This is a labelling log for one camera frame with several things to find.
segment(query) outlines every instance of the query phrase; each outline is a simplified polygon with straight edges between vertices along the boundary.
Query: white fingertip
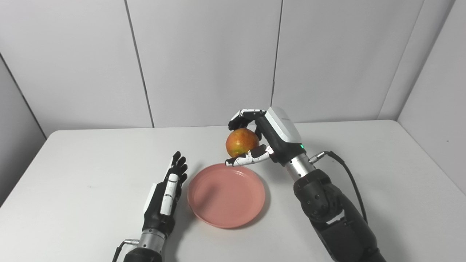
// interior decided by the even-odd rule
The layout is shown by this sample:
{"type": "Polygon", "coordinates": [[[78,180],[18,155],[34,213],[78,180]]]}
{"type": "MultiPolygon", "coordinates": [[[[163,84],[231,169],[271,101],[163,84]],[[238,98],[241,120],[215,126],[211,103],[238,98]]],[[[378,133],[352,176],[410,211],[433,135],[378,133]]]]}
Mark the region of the white fingertip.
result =
{"type": "Polygon", "coordinates": [[[171,207],[175,199],[176,186],[178,184],[178,175],[170,174],[167,181],[167,187],[165,188],[164,197],[162,199],[162,206],[160,213],[164,215],[171,214],[171,207]]]}
{"type": "Polygon", "coordinates": [[[151,203],[152,196],[154,195],[155,188],[157,187],[156,183],[152,183],[152,187],[149,190],[149,195],[147,196],[146,203],[144,204],[144,210],[143,214],[147,211],[147,208],[149,207],[149,204],[151,203]]]}

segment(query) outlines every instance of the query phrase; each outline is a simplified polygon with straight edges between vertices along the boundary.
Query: cable connector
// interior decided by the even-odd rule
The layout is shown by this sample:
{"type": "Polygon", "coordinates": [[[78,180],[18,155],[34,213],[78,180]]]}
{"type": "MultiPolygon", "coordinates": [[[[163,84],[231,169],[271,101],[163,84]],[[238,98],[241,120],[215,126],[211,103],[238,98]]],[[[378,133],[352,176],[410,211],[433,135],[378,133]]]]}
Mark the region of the cable connector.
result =
{"type": "Polygon", "coordinates": [[[317,155],[312,156],[311,158],[309,158],[309,163],[314,164],[315,162],[323,158],[326,154],[327,154],[327,151],[322,151],[318,153],[317,155]]]}
{"type": "Polygon", "coordinates": [[[128,245],[137,246],[139,244],[139,239],[125,239],[123,242],[128,245]]]}

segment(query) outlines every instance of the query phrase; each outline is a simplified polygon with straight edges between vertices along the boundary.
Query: black cable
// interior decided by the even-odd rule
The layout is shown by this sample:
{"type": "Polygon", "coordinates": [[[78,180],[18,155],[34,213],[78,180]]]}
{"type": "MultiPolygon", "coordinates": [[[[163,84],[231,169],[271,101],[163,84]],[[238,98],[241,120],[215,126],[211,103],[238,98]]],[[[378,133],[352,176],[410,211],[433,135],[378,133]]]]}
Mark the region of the black cable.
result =
{"type": "Polygon", "coordinates": [[[120,252],[123,246],[124,246],[124,241],[121,242],[120,246],[115,250],[115,254],[113,255],[112,262],[117,262],[118,256],[120,255],[120,252]]]}
{"type": "Polygon", "coordinates": [[[343,159],[339,157],[337,154],[335,154],[333,151],[325,151],[325,153],[329,157],[335,159],[338,163],[340,163],[343,166],[343,168],[346,170],[346,173],[348,173],[349,179],[351,180],[351,183],[353,184],[354,191],[356,192],[357,200],[359,201],[359,206],[361,207],[361,213],[363,213],[364,221],[368,223],[366,209],[364,208],[364,204],[363,204],[363,199],[361,198],[361,194],[359,193],[359,189],[357,188],[356,181],[354,180],[353,174],[351,173],[350,169],[345,164],[345,161],[343,161],[343,159]]]}

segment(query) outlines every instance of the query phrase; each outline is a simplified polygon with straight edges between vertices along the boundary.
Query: black arm segment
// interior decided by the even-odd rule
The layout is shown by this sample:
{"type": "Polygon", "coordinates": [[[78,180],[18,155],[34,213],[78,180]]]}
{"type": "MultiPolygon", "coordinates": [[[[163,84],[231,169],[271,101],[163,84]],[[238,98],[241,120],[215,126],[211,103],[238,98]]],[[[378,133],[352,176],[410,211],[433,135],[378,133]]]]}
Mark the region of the black arm segment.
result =
{"type": "Polygon", "coordinates": [[[123,262],[162,262],[162,256],[148,248],[135,248],[126,254],[123,262]]]}
{"type": "Polygon", "coordinates": [[[351,201],[316,169],[297,180],[294,192],[317,235],[336,262],[386,262],[377,240],[351,201]],[[344,216],[328,221],[344,212],[344,216]]]}

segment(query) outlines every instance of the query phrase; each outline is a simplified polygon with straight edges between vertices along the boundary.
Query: silver cylinder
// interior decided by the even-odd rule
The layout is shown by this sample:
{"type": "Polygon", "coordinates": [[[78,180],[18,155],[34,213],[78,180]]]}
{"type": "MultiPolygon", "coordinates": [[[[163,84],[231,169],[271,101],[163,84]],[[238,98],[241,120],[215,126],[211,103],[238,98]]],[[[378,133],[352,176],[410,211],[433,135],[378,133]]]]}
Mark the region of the silver cylinder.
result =
{"type": "Polygon", "coordinates": [[[291,178],[296,181],[307,173],[315,170],[314,165],[309,163],[309,158],[306,154],[300,154],[294,157],[285,165],[286,170],[290,173],[291,178]]]}
{"type": "Polygon", "coordinates": [[[148,248],[160,254],[165,243],[165,234],[155,229],[146,229],[141,235],[138,248],[148,248]]]}

